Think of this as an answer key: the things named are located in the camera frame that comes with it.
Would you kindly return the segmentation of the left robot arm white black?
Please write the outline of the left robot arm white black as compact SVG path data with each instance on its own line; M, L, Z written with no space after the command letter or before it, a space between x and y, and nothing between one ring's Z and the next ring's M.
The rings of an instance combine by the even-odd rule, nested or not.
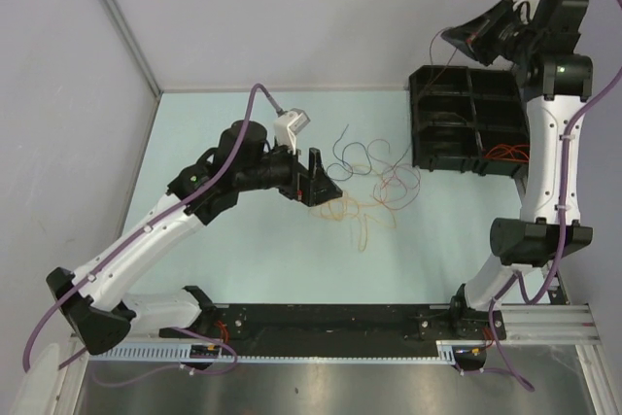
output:
M276 189L287 199L314 207L342 196L312 148L302 165L285 145L266 150L267 131L236 121L193 165L168 185L133 232L104 253L70 271L47 277L60 311L92 355L104 354L129 335L155 331L164 337L208 334L219 318L216 305L197 286L175 294L131 294L130 288L177 243L233 208L241 193Z

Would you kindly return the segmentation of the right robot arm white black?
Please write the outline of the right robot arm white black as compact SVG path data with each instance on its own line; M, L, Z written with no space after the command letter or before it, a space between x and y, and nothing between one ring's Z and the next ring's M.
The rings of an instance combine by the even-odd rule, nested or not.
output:
M593 62L574 48L589 0L501 0L481 16L445 29L441 37L467 57L490 65L503 57L517 66L529 124L525 194L516 219L497 218L492 254L462 284L449 305L449 329L471 338L494 322L494 310L526 275L547 266L536 304L548 292L563 257L588 246L593 230L581 223L576 194L578 147L592 94Z

